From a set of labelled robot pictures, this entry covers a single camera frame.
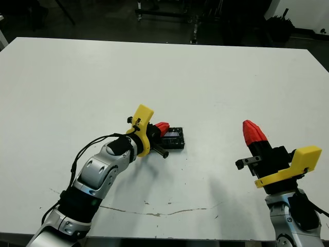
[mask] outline metal frame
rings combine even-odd
[[[141,9],[141,0],[138,0],[138,8],[135,9],[135,13],[137,15],[137,20],[138,21],[140,21],[142,19],[143,14],[148,14],[148,15],[158,15],[158,16],[183,18],[183,19],[186,19],[188,23],[192,23],[192,16],[188,13],[162,12],[162,11],[153,11],[153,10]]]

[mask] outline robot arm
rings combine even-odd
[[[90,230],[92,218],[117,175],[126,170],[137,156],[147,155],[151,148],[150,141],[152,143],[155,137],[160,138],[161,130],[159,132],[158,128],[149,124],[152,115],[152,110],[140,105],[135,116],[129,118],[132,129],[127,134],[106,136],[117,139],[103,145],[101,151],[85,163],[77,178],[74,181],[71,179],[68,189],[61,193],[60,200],[27,246],[80,246],[78,241]],[[86,148],[77,155],[75,166]],[[168,152],[159,146],[155,148],[163,157],[168,156]],[[71,172],[74,179],[75,169]]]
[[[323,246],[317,212],[328,214],[311,203],[297,184],[297,179],[314,170],[321,149],[311,146],[288,153],[283,146],[272,148],[261,129],[249,120],[244,121],[243,132],[253,157],[235,164],[239,170],[248,166],[258,177],[257,188],[264,188],[268,194],[265,201],[276,232],[276,246]]]

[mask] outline gray floor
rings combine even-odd
[[[44,37],[62,39],[88,39],[106,41],[189,44],[193,24],[171,17],[144,15],[141,22],[136,20],[134,9],[137,0],[61,0],[71,14],[73,26],[54,0],[40,0],[49,9],[45,27],[32,31],[26,16],[6,16],[0,23],[8,42],[16,37]],[[177,1],[159,2],[162,11],[180,11]],[[143,1],[144,9],[151,3]],[[194,7],[193,14],[202,9]],[[198,43],[223,45],[221,33],[215,25],[204,24],[199,29]],[[291,38],[279,47],[308,49],[329,71],[329,42],[311,39]]]

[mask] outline red fingertip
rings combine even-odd
[[[261,131],[261,129],[250,120],[245,120],[243,122],[242,129],[243,129],[243,136],[245,138],[245,142],[247,146],[249,146],[253,142],[260,142],[262,140],[267,140],[266,136]]]

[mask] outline table leg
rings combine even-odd
[[[58,4],[58,6],[60,6],[60,8],[63,10],[64,14],[67,16],[67,18],[69,18],[69,20],[72,22],[73,25],[75,25],[76,23],[74,22],[74,20],[72,19],[72,17],[70,16],[70,14],[66,11],[66,9],[64,8],[64,6],[61,4],[61,2],[59,0],[55,0],[56,3]]]
[[[6,47],[8,45],[8,41],[6,40],[5,36],[3,35],[3,33],[0,30],[0,42],[2,43],[2,45],[4,47]]]

